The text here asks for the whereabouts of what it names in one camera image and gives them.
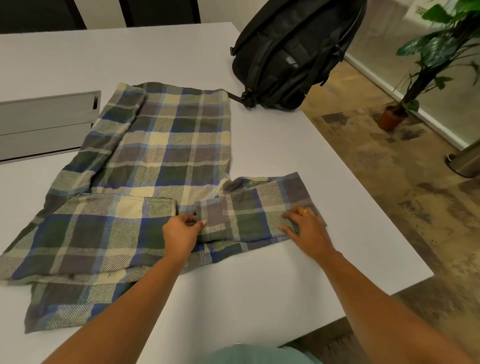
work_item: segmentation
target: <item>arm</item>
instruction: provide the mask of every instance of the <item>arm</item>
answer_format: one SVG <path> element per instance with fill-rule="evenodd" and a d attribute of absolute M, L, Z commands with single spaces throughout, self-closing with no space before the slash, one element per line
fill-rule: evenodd
<path fill-rule="evenodd" d="M 170 218 L 163 227 L 165 256 L 43 364 L 136 363 L 205 224 L 195 221 L 187 214 Z"/>
<path fill-rule="evenodd" d="M 474 363 L 457 345 L 375 286 L 337 252 L 311 209 L 296 207 L 284 217 L 296 222 L 300 233 L 284 225 L 280 228 L 324 270 L 372 362 Z"/>

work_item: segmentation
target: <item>metal post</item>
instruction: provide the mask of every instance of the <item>metal post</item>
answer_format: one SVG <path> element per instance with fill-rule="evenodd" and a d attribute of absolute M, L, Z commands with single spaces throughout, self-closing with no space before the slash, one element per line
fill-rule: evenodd
<path fill-rule="evenodd" d="M 480 139 L 457 154 L 449 154 L 445 163 L 450 169 L 467 178 L 480 174 Z"/>

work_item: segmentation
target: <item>flannel shirt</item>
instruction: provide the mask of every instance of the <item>flannel shirt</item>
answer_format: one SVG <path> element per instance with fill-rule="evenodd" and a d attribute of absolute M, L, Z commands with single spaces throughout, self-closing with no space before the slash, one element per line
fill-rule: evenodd
<path fill-rule="evenodd" d="M 25 331 L 83 325 L 165 253 L 162 226 L 195 211 L 207 226 L 184 272 L 288 239 L 299 175 L 230 181 L 227 92 L 119 84 L 44 208 L 0 256 L 0 279 L 32 283 Z"/>

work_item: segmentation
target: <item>white table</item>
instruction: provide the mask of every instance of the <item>white table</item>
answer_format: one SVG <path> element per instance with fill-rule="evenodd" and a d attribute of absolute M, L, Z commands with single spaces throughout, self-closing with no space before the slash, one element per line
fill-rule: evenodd
<path fill-rule="evenodd" d="M 160 81 L 239 95 L 230 23 L 0 36 L 0 101 Z M 298 171 L 346 258 L 392 294 L 432 275 L 301 111 L 231 102 L 231 177 Z M 39 211 L 74 153 L 0 165 L 0 249 Z M 23 334 L 28 286 L 0 287 L 5 363 L 38 363 L 76 329 Z M 325 274 L 292 241 L 179 277 L 139 363 L 190 363 L 237 342 L 280 345 L 344 316 Z"/>

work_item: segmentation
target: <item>black backpack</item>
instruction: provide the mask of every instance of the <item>black backpack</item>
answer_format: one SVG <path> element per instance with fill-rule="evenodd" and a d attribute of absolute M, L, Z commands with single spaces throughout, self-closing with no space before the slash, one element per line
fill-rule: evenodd
<path fill-rule="evenodd" d="M 269 0 L 230 48 L 241 98 L 280 110 L 300 106 L 314 84 L 323 85 L 353 40 L 366 0 Z"/>

